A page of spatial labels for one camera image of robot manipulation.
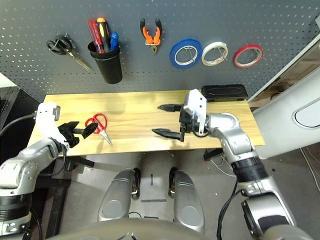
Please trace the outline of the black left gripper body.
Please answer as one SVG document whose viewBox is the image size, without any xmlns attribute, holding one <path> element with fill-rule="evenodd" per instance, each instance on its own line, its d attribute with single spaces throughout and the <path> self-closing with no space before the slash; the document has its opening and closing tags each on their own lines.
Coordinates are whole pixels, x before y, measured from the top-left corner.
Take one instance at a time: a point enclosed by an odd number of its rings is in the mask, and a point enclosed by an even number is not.
<svg viewBox="0 0 320 240">
<path fill-rule="evenodd" d="M 63 128 L 61 130 L 61 134 L 65 137 L 70 148 L 75 147 L 80 142 L 80 138 L 76 137 L 75 134 L 83 136 L 84 133 L 85 130 L 81 128 Z"/>
</svg>

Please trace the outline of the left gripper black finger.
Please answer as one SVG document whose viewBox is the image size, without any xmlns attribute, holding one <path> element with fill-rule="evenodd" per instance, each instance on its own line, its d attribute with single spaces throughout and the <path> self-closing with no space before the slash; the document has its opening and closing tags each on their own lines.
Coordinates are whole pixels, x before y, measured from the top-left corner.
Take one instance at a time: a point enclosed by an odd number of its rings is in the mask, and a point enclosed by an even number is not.
<svg viewBox="0 0 320 240">
<path fill-rule="evenodd" d="M 80 129 L 80 134 L 84 139 L 86 139 L 96 131 L 97 127 L 98 127 L 97 122 L 90 122 L 89 124 L 86 123 L 85 128 Z"/>
<path fill-rule="evenodd" d="M 68 123 L 63 123 L 58 127 L 58 130 L 61 134 L 78 134 L 77 125 L 79 121 L 70 121 Z"/>
</svg>

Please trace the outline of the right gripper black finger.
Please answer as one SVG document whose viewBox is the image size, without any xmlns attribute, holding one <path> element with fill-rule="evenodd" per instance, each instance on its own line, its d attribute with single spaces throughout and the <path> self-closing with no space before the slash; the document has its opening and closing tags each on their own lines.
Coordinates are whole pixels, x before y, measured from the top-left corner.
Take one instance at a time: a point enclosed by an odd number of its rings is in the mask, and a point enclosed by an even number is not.
<svg viewBox="0 0 320 240">
<path fill-rule="evenodd" d="M 183 108 L 182 104 L 162 104 L 157 107 L 159 110 L 165 111 L 165 112 L 180 112 Z"/>
<path fill-rule="evenodd" d="M 166 128 L 152 128 L 152 132 L 168 139 L 173 139 L 173 140 L 179 140 L 183 141 L 184 140 L 184 133 L 182 132 L 173 132 L 169 129 Z"/>
</svg>

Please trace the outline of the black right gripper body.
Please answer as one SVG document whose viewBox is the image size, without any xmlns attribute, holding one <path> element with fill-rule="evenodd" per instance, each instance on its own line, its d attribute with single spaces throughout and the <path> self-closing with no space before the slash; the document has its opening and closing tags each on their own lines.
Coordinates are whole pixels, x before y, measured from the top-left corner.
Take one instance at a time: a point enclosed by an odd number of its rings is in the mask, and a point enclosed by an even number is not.
<svg viewBox="0 0 320 240">
<path fill-rule="evenodd" d="M 180 109 L 179 123 L 180 123 L 179 140 L 181 142 L 184 142 L 185 140 L 185 133 L 193 133 L 197 137 L 200 136 L 198 134 L 199 124 L 196 123 L 196 120 L 192 119 L 192 116 L 189 113 L 187 113 L 183 108 Z"/>
</svg>

